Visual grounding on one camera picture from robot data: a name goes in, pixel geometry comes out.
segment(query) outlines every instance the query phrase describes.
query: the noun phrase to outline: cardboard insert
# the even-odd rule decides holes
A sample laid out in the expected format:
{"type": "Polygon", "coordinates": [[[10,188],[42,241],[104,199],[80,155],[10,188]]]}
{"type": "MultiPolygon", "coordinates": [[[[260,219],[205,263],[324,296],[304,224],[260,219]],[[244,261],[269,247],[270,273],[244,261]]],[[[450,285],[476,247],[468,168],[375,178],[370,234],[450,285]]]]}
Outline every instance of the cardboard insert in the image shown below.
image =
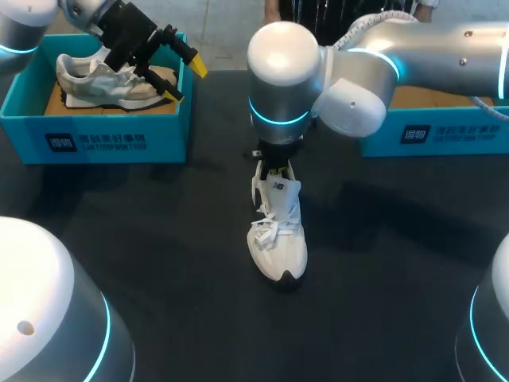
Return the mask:
{"type": "MultiPolygon", "coordinates": [[[[488,105],[493,106],[492,99],[481,99],[488,105]]],[[[475,107],[475,105],[468,97],[411,86],[397,88],[390,103],[391,109],[424,109],[433,107],[475,107]]]]}

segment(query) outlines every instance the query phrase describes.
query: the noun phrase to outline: floor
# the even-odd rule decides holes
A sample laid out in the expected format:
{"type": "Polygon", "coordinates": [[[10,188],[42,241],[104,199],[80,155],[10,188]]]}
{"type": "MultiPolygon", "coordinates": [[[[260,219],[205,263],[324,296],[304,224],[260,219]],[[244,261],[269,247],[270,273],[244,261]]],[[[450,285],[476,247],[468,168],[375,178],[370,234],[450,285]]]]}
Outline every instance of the floor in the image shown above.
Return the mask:
{"type": "MultiPolygon", "coordinates": [[[[263,19],[263,0],[132,0],[161,26],[186,31],[210,70],[244,69],[247,44],[263,19]]],[[[433,22],[509,21],[507,0],[441,0],[433,22]]],[[[77,33],[62,15],[50,33],[77,33]]]]}

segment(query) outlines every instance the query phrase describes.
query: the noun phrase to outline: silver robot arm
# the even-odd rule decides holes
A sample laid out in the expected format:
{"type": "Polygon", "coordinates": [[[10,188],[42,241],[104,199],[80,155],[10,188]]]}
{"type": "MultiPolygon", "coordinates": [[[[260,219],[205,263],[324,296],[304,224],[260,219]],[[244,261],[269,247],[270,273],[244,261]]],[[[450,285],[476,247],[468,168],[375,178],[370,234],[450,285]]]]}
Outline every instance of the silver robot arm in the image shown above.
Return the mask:
{"type": "Polygon", "coordinates": [[[312,117],[341,134],[373,134],[400,85],[501,99],[509,92],[507,22],[354,24],[339,51],[319,47],[299,25],[277,24],[260,29],[248,51],[251,118],[272,144],[295,142],[312,117]],[[299,45],[306,48],[295,52],[299,45]]]}
{"type": "Polygon", "coordinates": [[[0,75],[26,68],[60,6],[68,21],[85,32],[113,0],[0,0],[0,75]]]}

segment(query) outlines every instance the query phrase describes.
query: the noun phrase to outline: shoe tongue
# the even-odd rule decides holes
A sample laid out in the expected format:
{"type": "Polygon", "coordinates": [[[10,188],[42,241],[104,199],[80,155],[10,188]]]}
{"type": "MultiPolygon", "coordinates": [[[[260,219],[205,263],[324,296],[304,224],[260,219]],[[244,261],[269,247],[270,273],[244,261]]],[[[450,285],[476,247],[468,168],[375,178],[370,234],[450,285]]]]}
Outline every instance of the shoe tongue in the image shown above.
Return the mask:
{"type": "Polygon", "coordinates": [[[298,201],[301,183],[269,174],[266,187],[270,211],[274,212],[279,219],[287,217],[298,201]]]}
{"type": "Polygon", "coordinates": [[[94,55],[94,58],[90,61],[90,73],[93,73],[99,65],[104,64],[104,60],[106,60],[109,53],[110,50],[104,46],[99,49],[99,51],[94,55]]]}

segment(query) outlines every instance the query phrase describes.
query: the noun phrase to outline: shoe sole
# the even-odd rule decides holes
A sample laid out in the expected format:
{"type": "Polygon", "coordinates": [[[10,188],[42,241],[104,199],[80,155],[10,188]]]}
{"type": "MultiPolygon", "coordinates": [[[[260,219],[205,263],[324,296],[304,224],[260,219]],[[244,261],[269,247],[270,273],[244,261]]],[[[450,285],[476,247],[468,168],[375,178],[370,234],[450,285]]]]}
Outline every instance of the shoe sole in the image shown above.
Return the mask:
{"type": "Polygon", "coordinates": [[[67,109],[94,109],[101,107],[103,109],[120,109],[125,112],[150,110],[173,102],[170,99],[161,99],[161,97],[158,96],[143,101],[118,99],[111,103],[110,100],[100,99],[98,97],[83,97],[82,99],[78,99],[65,92],[64,89],[62,89],[60,97],[67,109]]]}

